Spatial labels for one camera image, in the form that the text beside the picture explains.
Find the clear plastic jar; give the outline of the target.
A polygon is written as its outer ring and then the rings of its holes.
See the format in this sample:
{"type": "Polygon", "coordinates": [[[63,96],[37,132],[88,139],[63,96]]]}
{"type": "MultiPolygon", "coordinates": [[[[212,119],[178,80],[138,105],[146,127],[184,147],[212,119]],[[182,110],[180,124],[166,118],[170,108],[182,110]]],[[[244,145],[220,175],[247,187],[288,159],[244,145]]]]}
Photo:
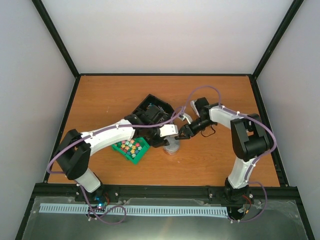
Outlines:
{"type": "Polygon", "coordinates": [[[178,149],[177,150],[168,150],[168,149],[165,149],[165,148],[163,150],[169,156],[173,156],[173,155],[177,154],[178,151],[179,151],[178,149]]]}

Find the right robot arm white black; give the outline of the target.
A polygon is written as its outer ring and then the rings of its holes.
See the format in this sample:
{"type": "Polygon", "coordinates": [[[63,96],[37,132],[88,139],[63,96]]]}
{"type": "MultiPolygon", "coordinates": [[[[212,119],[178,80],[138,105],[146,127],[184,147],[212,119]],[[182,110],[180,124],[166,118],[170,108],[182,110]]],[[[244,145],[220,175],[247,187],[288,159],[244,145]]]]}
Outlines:
{"type": "Polygon", "coordinates": [[[197,119],[183,125],[176,140],[188,140],[212,125],[223,125],[231,131],[235,162],[224,184],[223,196],[235,203],[246,194],[249,179],[261,155],[271,149],[265,126],[258,114],[242,114],[218,103],[209,104],[205,97],[193,100],[190,105],[197,119]]]}

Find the black lollipop bin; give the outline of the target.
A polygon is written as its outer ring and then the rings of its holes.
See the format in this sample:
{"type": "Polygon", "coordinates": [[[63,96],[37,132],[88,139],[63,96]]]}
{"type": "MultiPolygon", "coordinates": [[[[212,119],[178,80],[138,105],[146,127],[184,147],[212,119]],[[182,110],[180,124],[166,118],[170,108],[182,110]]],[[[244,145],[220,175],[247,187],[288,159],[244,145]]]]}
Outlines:
{"type": "Polygon", "coordinates": [[[144,124],[155,125],[169,120],[174,113],[174,109],[169,103],[148,94],[132,113],[144,124]]]}

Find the metal jar lid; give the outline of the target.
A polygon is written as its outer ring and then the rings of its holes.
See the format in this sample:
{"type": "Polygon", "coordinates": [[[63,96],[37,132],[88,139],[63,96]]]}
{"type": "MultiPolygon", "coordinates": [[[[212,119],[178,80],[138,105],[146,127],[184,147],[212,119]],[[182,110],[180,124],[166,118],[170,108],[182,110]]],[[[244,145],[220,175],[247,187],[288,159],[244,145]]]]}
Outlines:
{"type": "Polygon", "coordinates": [[[179,148],[180,148],[180,141],[179,140],[176,140],[175,137],[173,137],[173,136],[168,136],[165,139],[168,140],[169,145],[164,146],[163,149],[167,149],[167,150],[171,150],[171,151],[179,150],[179,148]]]}

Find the metal scoop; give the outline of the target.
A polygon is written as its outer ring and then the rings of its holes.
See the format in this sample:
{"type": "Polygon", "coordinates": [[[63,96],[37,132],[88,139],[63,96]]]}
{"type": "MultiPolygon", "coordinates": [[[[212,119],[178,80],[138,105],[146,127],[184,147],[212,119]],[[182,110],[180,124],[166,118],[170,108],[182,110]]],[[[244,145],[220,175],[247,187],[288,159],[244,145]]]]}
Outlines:
{"type": "Polygon", "coordinates": [[[194,101],[194,100],[192,100],[192,101],[190,102],[190,106],[191,106],[191,108],[193,109],[193,111],[195,112],[195,114],[196,114],[197,116],[199,116],[199,112],[198,112],[198,110],[197,110],[197,108],[196,108],[196,105],[195,105],[195,101],[194,101]]]}

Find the green plastic bin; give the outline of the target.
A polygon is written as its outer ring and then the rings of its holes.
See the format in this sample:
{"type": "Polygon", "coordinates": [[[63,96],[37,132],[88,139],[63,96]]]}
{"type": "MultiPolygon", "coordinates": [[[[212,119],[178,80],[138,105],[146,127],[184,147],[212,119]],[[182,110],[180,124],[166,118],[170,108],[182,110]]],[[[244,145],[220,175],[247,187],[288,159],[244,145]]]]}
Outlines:
{"type": "Polygon", "coordinates": [[[147,153],[150,145],[143,137],[122,140],[111,146],[111,148],[125,157],[134,165],[137,165],[147,153]]]}

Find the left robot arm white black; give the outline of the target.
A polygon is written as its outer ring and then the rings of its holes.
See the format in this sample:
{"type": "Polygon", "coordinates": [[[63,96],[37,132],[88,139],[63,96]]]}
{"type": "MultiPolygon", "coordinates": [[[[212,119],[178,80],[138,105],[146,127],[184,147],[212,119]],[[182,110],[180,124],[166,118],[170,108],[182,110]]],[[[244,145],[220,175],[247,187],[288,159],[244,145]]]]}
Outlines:
{"type": "Polygon", "coordinates": [[[86,195],[96,202],[103,198],[104,188],[101,180],[89,168],[92,155],[118,142],[128,142],[136,138],[144,138],[155,148],[167,146],[167,138],[177,133],[178,128],[171,115],[153,105],[145,111],[134,112],[100,129],[68,131],[51,161],[58,163],[60,174],[75,181],[86,191],[86,195]]]}

